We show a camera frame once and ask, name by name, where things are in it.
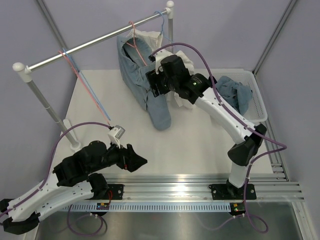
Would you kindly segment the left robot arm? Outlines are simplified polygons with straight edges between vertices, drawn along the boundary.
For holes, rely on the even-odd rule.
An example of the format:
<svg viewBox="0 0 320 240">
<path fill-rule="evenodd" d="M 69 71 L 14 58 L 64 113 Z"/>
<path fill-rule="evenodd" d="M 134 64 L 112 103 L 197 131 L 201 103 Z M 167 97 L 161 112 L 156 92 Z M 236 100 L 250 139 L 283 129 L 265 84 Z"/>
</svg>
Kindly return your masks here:
<svg viewBox="0 0 320 240">
<path fill-rule="evenodd" d="M 147 162 L 131 144 L 123 147 L 112 143 L 107 147 L 101 141 L 92 141 L 56 165 L 46 183 L 16 199 L 1 200 L 0 211 L 8 216 L 2 223 L 3 230 L 22 235 L 69 205 L 110 197 L 110 188 L 100 170 L 116 165 L 132 173 Z"/>
</svg>

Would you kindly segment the light blue denim shirt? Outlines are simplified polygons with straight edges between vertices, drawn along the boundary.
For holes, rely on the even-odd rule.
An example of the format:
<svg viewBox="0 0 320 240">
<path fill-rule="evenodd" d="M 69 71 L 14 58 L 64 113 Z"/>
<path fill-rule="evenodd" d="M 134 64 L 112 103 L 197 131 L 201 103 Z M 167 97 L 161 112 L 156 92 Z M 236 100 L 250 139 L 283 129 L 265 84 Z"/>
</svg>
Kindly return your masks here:
<svg viewBox="0 0 320 240">
<path fill-rule="evenodd" d="M 253 92 L 247 85 L 232 80 L 228 76 L 221 76 L 216 83 L 220 96 L 242 116 L 248 111 Z"/>
</svg>

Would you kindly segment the pink hanger with jeans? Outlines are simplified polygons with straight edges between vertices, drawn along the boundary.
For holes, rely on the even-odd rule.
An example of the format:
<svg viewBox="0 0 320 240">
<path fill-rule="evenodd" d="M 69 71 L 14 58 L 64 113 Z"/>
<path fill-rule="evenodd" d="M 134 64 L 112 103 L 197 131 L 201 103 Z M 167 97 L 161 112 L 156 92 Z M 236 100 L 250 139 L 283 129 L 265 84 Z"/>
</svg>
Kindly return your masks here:
<svg viewBox="0 0 320 240">
<path fill-rule="evenodd" d="M 131 25 L 132 30 L 133 30 L 133 34 L 132 34 L 133 44 L 130 44 L 130 43 L 128 43 L 128 42 L 127 42 L 126 44 L 129 45 L 129 46 L 131 46 L 131 47 L 133 47 L 133 48 L 135 48 L 135 50 L 136 50 L 137 54 L 139 55 L 140 59 L 142 60 L 143 64 L 144 64 L 145 66 L 147 66 L 147 63 L 146 63 L 145 59 L 143 58 L 142 54 L 140 53 L 140 51 L 139 51 L 139 49 L 138 49 L 138 47 L 137 47 L 137 42 L 136 42 L 136 27 L 135 27 L 135 24 L 134 24 L 132 21 L 129 21 L 128 23 Z"/>
</svg>

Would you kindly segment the blue denim jeans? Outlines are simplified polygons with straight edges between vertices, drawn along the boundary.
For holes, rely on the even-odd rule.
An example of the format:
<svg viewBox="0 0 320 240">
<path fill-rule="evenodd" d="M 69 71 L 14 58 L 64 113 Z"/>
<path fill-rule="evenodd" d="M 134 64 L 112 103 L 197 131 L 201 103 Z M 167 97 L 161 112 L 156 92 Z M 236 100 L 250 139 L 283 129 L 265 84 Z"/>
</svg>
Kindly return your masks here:
<svg viewBox="0 0 320 240">
<path fill-rule="evenodd" d="M 163 95 L 154 97 L 146 77 L 146 73 L 156 68 L 155 63 L 149 60 L 153 50 L 144 39 L 135 37 L 135 40 L 147 66 L 142 62 L 136 49 L 127 44 L 133 44 L 133 37 L 118 36 L 116 43 L 120 73 L 140 107 L 147 111 L 153 126 L 159 131 L 164 131 L 172 122 L 167 101 Z"/>
</svg>

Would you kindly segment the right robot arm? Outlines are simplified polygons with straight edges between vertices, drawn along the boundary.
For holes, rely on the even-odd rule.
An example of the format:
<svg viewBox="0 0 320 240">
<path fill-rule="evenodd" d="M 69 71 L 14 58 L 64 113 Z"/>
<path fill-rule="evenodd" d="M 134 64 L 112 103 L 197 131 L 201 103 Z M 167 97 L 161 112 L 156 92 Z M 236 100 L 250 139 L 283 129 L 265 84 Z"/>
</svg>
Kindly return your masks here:
<svg viewBox="0 0 320 240">
<path fill-rule="evenodd" d="M 200 73 L 191 74 L 181 57 L 172 54 L 160 60 L 160 65 L 146 73 L 154 97 L 177 93 L 215 119 L 231 136 L 234 145 L 227 152 L 231 172 L 224 184 L 211 184 L 214 200 L 240 200 L 249 190 L 247 172 L 250 161 L 258 153 L 266 134 L 261 123 L 254 125 L 215 94 L 210 78 Z"/>
</svg>

